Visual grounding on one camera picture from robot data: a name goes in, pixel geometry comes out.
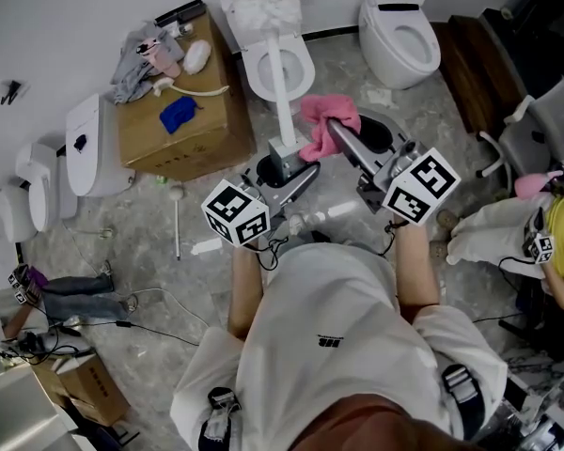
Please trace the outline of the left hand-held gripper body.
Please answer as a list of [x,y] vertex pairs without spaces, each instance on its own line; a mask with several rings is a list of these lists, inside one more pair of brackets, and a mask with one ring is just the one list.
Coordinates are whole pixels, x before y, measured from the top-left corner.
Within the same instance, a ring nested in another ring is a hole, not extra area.
[[321,165],[308,163],[283,178],[271,156],[250,164],[232,179],[222,179],[201,204],[210,228],[235,247],[274,231],[284,208],[296,201],[319,175]]

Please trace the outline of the pink cloth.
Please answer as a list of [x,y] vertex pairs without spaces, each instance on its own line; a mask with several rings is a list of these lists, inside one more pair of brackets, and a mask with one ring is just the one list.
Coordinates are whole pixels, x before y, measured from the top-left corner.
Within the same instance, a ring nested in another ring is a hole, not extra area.
[[311,131],[312,142],[299,151],[299,156],[308,163],[340,152],[328,131],[330,119],[339,121],[356,135],[361,132],[361,118],[349,96],[306,95],[301,100],[301,114],[307,123],[314,125]]

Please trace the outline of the white toilet brush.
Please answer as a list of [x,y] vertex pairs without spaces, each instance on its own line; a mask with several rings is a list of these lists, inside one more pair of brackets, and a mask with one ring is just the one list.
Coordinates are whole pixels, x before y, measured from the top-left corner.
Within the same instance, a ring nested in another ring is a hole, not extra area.
[[296,144],[283,72],[279,39],[302,22],[300,0],[232,0],[235,21],[243,31],[264,37],[270,57],[280,135],[285,147]]

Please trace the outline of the person's left forearm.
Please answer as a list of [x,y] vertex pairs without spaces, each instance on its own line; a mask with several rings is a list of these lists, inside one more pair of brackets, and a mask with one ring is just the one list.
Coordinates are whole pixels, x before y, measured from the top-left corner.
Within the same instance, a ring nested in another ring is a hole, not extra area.
[[241,340],[249,334],[263,297],[263,281],[258,255],[245,248],[232,252],[232,289],[227,329]]

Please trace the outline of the white smart toilet black panel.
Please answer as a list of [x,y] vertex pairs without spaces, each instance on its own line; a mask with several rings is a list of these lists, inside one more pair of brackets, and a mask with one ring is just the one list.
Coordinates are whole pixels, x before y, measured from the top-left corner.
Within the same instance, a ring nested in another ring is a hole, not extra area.
[[358,26],[363,56],[389,89],[421,83],[440,66],[441,49],[422,5],[426,0],[364,0]]

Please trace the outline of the open round-lid white toilet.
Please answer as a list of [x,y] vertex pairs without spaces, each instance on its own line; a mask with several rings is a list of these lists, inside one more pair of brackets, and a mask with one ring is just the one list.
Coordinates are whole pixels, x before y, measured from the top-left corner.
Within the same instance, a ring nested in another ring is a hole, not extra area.
[[[276,95],[266,39],[259,31],[242,30],[237,25],[233,0],[221,0],[221,7],[239,45],[250,88],[276,115]],[[300,99],[315,80],[315,67],[300,31],[301,25],[295,24],[282,28],[278,33],[285,87],[293,116],[300,111]]]

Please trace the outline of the large closed white toilet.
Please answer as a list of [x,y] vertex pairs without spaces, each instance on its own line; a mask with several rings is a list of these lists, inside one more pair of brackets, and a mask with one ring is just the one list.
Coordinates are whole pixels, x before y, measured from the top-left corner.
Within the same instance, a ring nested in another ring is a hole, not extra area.
[[[86,135],[87,143],[79,153],[73,144],[81,134]],[[67,114],[66,156],[70,187],[78,196],[119,194],[135,179],[135,172],[121,163],[117,108],[100,94],[88,97]]]

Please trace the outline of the person's left shoe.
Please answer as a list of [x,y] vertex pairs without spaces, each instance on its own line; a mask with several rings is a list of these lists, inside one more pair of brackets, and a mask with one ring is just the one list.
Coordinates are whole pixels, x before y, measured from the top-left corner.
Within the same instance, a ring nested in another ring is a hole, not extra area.
[[301,233],[314,230],[320,222],[317,215],[292,214],[289,218],[289,233],[291,236],[299,236]]

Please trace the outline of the blue cloth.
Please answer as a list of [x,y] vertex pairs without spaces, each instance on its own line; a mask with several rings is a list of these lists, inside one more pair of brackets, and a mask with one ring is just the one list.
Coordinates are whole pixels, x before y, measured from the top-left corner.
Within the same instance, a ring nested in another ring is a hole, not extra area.
[[192,97],[183,96],[167,105],[159,119],[167,133],[173,134],[182,124],[192,120],[197,110],[201,110],[198,103]]

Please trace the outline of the brown wooden bench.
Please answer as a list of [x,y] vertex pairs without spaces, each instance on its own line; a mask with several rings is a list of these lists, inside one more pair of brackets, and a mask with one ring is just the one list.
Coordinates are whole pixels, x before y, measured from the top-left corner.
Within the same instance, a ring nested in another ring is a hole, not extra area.
[[441,50],[440,71],[464,128],[498,138],[525,96],[495,35],[480,19],[452,16],[432,29]]

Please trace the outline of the white fluffy sponge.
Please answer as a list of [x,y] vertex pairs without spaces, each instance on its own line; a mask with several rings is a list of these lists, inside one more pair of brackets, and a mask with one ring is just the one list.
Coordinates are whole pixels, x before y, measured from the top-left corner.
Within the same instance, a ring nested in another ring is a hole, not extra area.
[[189,75],[201,72],[208,63],[212,47],[204,39],[194,41],[183,59],[183,69]]

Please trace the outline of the grey office chair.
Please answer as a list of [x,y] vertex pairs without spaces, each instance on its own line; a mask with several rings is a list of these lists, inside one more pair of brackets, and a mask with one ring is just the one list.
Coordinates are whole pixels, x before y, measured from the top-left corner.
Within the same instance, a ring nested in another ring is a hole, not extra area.
[[499,168],[523,176],[564,163],[564,78],[538,98],[525,96],[504,118],[499,137],[479,132],[477,140],[487,142],[497,153],[495,162],[476,172],[480,179]]

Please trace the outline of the pink cup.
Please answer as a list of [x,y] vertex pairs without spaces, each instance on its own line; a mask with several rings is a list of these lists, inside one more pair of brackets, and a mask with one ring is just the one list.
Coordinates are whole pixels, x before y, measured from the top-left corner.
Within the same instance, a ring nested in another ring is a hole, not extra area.
[[167,77],[177,78],[181,74],[178,61],[158,39],[145,39],[136,47],[136,52]]

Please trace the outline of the printed brown cardboard box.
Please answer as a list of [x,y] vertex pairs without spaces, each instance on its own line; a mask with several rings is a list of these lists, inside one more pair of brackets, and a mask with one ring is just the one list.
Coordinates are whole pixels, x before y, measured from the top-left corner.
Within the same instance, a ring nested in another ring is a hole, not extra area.
[[65,396],[90,421],[111,427],[130,409],[98,354],[69,359],[55,374]]

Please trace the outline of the black wall hook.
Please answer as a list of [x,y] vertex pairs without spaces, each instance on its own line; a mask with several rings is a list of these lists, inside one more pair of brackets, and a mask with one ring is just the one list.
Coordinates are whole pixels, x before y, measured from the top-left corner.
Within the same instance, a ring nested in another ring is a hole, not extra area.
[[17,80],[5,80],[0,83],[0,104],[11,105],[22,91],[24,83]]

